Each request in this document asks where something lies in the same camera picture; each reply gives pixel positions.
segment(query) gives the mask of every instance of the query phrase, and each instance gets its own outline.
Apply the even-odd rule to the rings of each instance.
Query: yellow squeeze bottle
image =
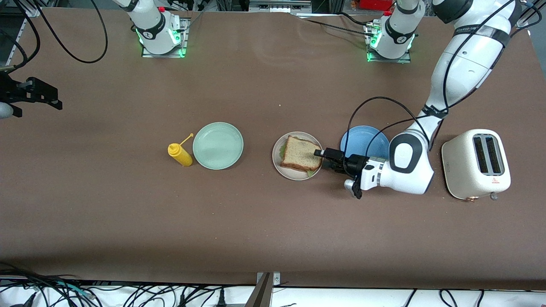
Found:
[[[184,144],[184,142],[191,137],[193,137],[193,133],[191,133],[182,143],[172,143],[168,148],[169,156],[173,157],[173,159],[177,160],[183,166],[190,166],[193,163],[192,156],[190,156],[189,153],[182,148],[182,144]]]

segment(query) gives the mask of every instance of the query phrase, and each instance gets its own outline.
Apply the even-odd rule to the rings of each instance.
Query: blue plate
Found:
[[[347,145],[346,157],[350,157],[352,154],[366,156],[366,148],[379,130],[370,126],[356,126],[349,130],[349,144]],[[345,148],[345,141],[347,139],[347,132],[341,138],[340,150]],[[368,150],[368,157],[389,158],[389,140],[387,137],[380,133],[373,139],[373,143]]]

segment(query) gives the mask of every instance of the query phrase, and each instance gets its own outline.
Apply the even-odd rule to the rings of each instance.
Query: table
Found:
[[[73,53],[100,54],[93,10],[45,13]],[[281,177],[273,144],[304,131],[337,148],[354,108],[372,96],[416,113],[451,26],[425,18],[412,63],[386,64],[366,61],[358,34],[288,14],[204,13],[187,57],[173,60],[141,58],[125,12],[103,17],[109,50],[100,62],[69,58],[37,19],[41,51],[12,74],[56,86],[64,109],[19,104],[23,118],[0,121],[0,259],[98,280],[251,284],[257,271],[280,271],[296,286],[546,286],[546,86],[527,34],[452,110],[429,155],[427,194],[375,188],[357,201],[346,177],[325,169],[302,182]],[[32,50],[29,28],[21,40]],[[353,124],[406,117],[377,101]],[[167,155],[168,144],[215,121],[244,137],[233,167],[182,168]],[[496,131],[506,148],[512,186],[496,202],[461,202],[444,186],[441,144],[471,128]]]

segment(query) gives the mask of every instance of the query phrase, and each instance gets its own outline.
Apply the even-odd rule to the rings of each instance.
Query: red box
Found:
[[[366,10],[386,11],[393,5],[393,0],[360,0],[360,8]]]

